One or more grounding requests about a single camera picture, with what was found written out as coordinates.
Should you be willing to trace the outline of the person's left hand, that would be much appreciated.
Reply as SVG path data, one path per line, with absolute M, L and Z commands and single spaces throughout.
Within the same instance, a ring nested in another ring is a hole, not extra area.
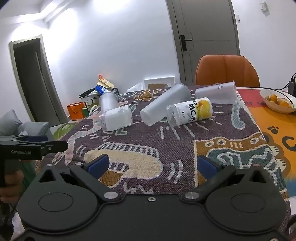
M 5 175 L 6 186 L 1 188 L 1 201 L 8 204 L 16 204 L 20 198 L 23 186 L 23 172 L 16 171 Z

